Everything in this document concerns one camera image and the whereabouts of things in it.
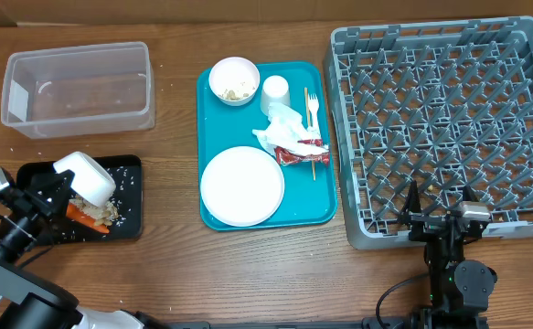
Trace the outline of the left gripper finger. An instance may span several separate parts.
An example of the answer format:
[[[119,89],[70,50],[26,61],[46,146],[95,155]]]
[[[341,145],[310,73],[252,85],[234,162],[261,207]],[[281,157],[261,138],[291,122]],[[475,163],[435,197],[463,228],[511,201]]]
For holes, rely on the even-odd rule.
[[[43,211],[46,219],[60,217],[66,214],[71,191],[69,180],[58,181],[42,189],[45,198],[45,209]]]
[[[36,174],[32,176],[28,189],[37,193],[47,192],[49,195],[68,193],[74,178],[75,174],[71,170]]]

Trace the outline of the orange carrot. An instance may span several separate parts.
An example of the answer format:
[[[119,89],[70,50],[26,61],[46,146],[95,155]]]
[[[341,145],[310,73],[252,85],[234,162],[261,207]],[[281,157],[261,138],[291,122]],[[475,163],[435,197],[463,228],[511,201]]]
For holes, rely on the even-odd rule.
[[[83,213],[78,207],[73,204],[67,206],[66,217],[72,221],[78,222],[81,225],[91,228],[101,234],[109,234],[109,229],[104,225],[102,220],[94,219]]]

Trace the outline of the white bowl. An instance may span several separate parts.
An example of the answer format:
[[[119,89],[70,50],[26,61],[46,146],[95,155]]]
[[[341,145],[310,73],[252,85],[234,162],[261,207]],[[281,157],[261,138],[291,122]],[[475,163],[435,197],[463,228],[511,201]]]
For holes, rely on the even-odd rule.
[[[96,207],[103,207],[115,191],[116,184],[111,175],[85,153],[68,154],[53,167],[57,174],[70,170],[74,174],[71,188]]]
[[[261,82],[257,66],[246,58],[229,57],[216,63],[209,72],[211,91],[220,101],[229,106],[242,106],[250,102]],[[220,95],[224,90],[243,90],[250,96],[241,101],[226,101]]]

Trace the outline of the peanut food scraps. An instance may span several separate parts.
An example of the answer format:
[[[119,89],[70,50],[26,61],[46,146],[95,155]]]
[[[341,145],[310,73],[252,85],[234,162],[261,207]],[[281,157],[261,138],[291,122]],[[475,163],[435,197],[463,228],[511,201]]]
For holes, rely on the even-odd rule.
[[[102,220],[106,227],[109,227],[119,217],[118,209],[110,201],[107,201],[101,207],[96,207],[84,198],[75,196],[69,201],[69,204],[75,205],[83,213],[94,219]]]

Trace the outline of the rice food scraps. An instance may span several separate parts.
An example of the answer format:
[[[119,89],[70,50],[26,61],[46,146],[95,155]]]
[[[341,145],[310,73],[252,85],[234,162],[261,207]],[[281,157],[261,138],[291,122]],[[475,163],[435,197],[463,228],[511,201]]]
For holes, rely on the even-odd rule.
[[[241,101],[248,98],[250,94],[243,90],[224,90],[220,97],[226,101]]]

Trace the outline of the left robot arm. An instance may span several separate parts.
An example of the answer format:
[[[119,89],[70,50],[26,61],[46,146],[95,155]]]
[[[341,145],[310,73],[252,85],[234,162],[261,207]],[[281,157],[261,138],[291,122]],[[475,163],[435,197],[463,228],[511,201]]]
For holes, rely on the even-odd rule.
[[[10,215],[0,215],[0,300],[9,301],[0,316],[0,328],[166,328],[167,325],[141,312],[111,313],[81,308],[79,300],[58,285],[25,271],[37,256],[20,260],[32,249],[48,222],[65,213],[75,174],[60,174],[21,189],[0,167],[0,204]]]

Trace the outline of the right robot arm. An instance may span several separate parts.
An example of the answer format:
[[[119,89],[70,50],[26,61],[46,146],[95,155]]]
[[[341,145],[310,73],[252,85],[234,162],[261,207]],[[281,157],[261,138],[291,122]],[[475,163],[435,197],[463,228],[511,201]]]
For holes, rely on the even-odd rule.
[[[421,212],[420,193],[410,184],[398,221],[410,227],[409,240],[422,242],[430,281],[429,306],[413,310],[406,328],[486,328],[480,314],[489,304],[497,282],[496,272],[464,256],[464,246],[482,238],[491,222],[488,207],[477,200],[470,186],[462,201],[443,216]]]

